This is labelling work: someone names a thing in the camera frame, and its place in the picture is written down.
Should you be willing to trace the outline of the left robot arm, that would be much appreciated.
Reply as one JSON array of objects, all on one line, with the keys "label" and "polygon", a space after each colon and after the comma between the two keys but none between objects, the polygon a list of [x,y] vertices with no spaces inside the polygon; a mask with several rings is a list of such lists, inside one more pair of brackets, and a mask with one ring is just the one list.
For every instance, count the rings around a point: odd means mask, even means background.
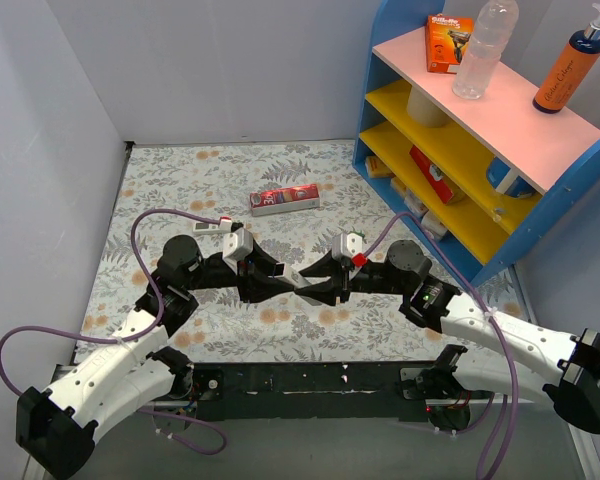
[{"label": "left robot arm", "polygon": [[226,234],[222,251],[208,258],[193,237],[171,238],[147,292],[118,330],[44,390],[30,387],[19,395],[18,445],[54,478],[72,477],[126,417],[155,398],[180,400],[191,392],[190,361],[167,342],[197,309],[193,291],[235,287],[242,301],[259,303],[303,281],[243,228]]}]

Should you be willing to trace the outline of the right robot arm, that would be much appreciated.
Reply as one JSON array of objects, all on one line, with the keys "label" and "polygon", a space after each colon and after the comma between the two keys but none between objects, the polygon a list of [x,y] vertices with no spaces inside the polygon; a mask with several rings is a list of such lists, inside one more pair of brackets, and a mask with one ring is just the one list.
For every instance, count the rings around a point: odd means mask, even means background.
[{"label": "right robot arm", "polygon": [[600,333],[557,332],[503,312],[482,310],[467,293],[430,273],[431,261],[412,241],[394,242],[383,262],[368,260],[353,236],[301,270],[297,294],[325,305],[353,293],[401,297],[400,313],[417,327],[457,343],[421,371],[404,370],[409,399],[450,399],[490,392],[552,406],[567,423],[600,434]]}]

